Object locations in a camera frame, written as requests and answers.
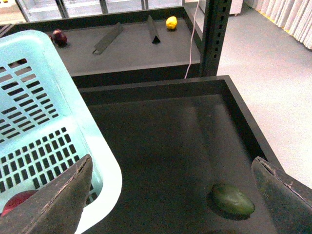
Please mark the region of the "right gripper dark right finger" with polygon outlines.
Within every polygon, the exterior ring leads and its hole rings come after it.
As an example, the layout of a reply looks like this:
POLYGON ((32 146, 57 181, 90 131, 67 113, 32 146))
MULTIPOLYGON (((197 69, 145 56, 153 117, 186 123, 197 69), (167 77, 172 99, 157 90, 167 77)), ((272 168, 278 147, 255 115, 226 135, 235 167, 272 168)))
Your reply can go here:
POLYGON ((279 234, 312 232, 312 190, 261 157, 252 162, 256 180, 279 234))

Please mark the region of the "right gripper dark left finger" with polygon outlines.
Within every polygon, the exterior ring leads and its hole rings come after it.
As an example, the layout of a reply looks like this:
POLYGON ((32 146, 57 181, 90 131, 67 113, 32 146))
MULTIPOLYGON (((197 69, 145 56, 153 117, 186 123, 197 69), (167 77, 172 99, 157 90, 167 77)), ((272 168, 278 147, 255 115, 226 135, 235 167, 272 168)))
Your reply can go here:
POLYGON ((93 162, 85 155, 0 219, 2 234, 73 234, 91 187, 93 162))

